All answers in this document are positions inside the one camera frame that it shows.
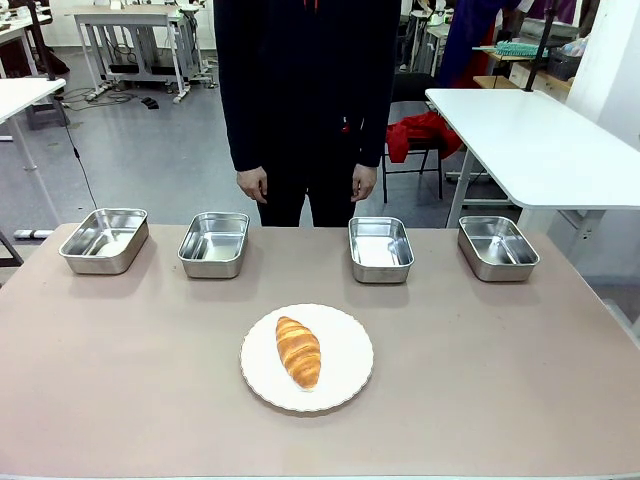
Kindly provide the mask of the person's left hand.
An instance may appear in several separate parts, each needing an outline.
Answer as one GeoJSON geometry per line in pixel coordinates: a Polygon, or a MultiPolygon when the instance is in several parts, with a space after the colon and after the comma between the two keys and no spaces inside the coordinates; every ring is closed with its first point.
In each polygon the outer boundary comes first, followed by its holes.
{"type": "Polygon", "coordinates": [[[367,199],[377,182],[377,169],[356,164],[352,176],[351,201],[356,203],[367,199]]]}

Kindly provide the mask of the person's right hand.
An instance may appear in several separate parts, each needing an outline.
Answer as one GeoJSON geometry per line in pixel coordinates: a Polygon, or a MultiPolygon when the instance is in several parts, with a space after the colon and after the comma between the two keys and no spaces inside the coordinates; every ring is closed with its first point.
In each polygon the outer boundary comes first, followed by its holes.
{"type": "Polygon", "coordinates": [[[247,197],[259,204],[267,203],[267,174],[262,167],[239,171],[236,181],[247,197]]]}

